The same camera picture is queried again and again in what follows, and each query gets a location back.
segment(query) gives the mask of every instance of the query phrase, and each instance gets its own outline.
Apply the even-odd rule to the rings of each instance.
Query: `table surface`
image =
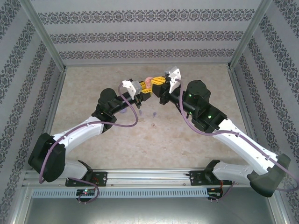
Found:
[[[153,64],[69,68],[51,134],[61,133],[87,119],[103,89],[113,88],[117,92],[122,80],[163,76],[169,67],[169,64]],[[245,130],[225,64],[178,67],[185,87],[192,80],[202,80],[211,91],[210,103]],[[223,143],[192,131],[172,103],[160,105],[153,95],[142,103],[141,111],[141,116],[137,112],[139,123],[135,127],[112,127],[73,149],[67,159],[82,160],[92,168],[201,168],[213,159],[246,164]],[[129,108],[116,117],[118,124],[132,124],[135,120]]]

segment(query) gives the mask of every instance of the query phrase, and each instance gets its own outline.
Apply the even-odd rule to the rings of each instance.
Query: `patterned wallpaper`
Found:
[[[32,0],[66,65],[228,63],[261,0]]]
[[[9,221],[27,156],[45,128],[60,71],[18,0],[1,1],[0,224]]]
[[[291,158],[299,173],[299,5],[275,0],[235,67],[237,80],[260,144]],[[296,183],[288,176],[282,187]],[[281,193],[291,223],[299,223],[298,192]]]

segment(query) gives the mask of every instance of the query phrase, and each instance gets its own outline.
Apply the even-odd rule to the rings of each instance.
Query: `metal panel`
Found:
[[[23,224],[25,222],[25,218],[32,198],[32,193],[32,189],[21,189],[10,223]]]
[[[206,198],[98,198],[81,205],[71,198],[33,198],[27,224],[272,224],[269,202],[249,188],[223,201]]]

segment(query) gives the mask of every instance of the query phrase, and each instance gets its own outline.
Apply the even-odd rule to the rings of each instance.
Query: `purple cable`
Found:
[[[79,198],[78,198],[79,203],[87,204],[87,203],[93,202],[93,201],[94,201],[95,199],[97,199],[97,197],[99,196],[99,194],[100,194],[100,189],[99,189],[99,187],[98,187],[96,184],[91,183],[91,182],[88,182],[88,181],[83,181],[83,180],[80,180],[80,179],[77,179],[77,178],[69,178],[69,179],[71,179],[71,180],[73,180],[73,181],[78,181],[78,182],[82,182],[82,183],[87,183],[87,184],[93,185],[93,186],[97,189],[97,194],[96,194],[96,196],[93,197],[92,199],[90,199],[90,200],[87,201],[87,202],[80,201],[80,198],[81,198],[82,195],[79,195]]]
[[[86,123],[86,124],[82,124],[82,125],[79,125],[78,127],[75,127],[73,129],[71,129],[69,132],[67,132],[65,135],[61,136],[52,146],[51,148],[49,149],[44,161],[43,161],[43,165],[42,165],[42,168],[41,168],[41,172],[39,174],[39,183],[43,183],[45,180],[43,179],[43,172],[45,170],[45,167],[46,167],[46,164],[47,164],[47,161],[48,161],[48,158],[53,150],[53,148],[62,140],[62,139],[65,139],[65,137],[67,137],[69,134],[71,134],[72,132],[78,130],[79,128],[82,128],[82,127],[85,127],[85,126],[88,126],[88,125],[94,125],[94,124],[104,124],[104,125],[114,125],[114,126],[118,126],[118,127],[134,127],[137,122],[138,122],[138,116],[137,116],[137,113],[135,111],[135,109],[133,108],[133,106],[127,101],[127,99],[121,94],[121,87],[122,87],[122,84],[120,84],[118,86],[118,93],[119,95],[121,96],[121,98],[128,104],[128,106],[131,108],[131,110],[133,111],[134,115],[135,115],[135,123],[132,124],[132,125],[120,125],[120,124],[115,124],[115,123],[111,123],[111,122],[105,122],[105,121],[94,121],[94,122],[89,122],[89,123]],[[72,180],[76,180],[76,181],[80,181],[80,182],[83,182],[83,183],[88,183],[90,185],[93,185],[93,186],[96,186],[95,184],[93,183],[90,183],[90,182],[87,182],[87,181],[83,181],[83,180],[78,180],[78,179],[75,179],[75,178],[71,178]]]
[[[186,124],[196,133],[198,134],[202,134],[205,136],[214,136],[214,135],[218,135],[218,134],[233,134],[236,135],[238,137],[240,137],[241,139],[243,139],[244,141],[246,141],[248,144],[250,144],[254,149],[256,149],[260,154],[262,154],[264,157],[266,157],[268,160],[270,160],[271,162],[273,162],[276,166],[278,166],[280,169],[282,169],[283,171],[285,171],[289,176],[291,176],[297,183],[297,187],[293,188],[293,189],[279,189],[277,188],[276,190],[279,191],[284,191],[284,192],[291,192],[291,191],[296,191],[299,189],[299,178],[295,177],[294,174],[292,174],[289,170],[287,170],[286,168],[284,168],[282,165],[280,165],[278,162],[276,162],[274,159],[270,158],[265,152],[263,152],[261,149],[259,149],[255,144],[253,144],[250,140],[248,140],[245,136],[241,135],[238,132],[232,132],[232,131],[228,131],[228,130],[223,130],[223,131],[216,131],[214,133],[205,133],[205,132],[201,132],[200,130],[196,129],[186,118],[186,114],[184,112],[184,108],[183,108],[183,83],[181,80],[176,79],[176,81],[178,81],[181,84],[181,89],[179,91],[179,108],[181,110],[181,114],[182,117],[184,119],[184,121],[186,122]]]

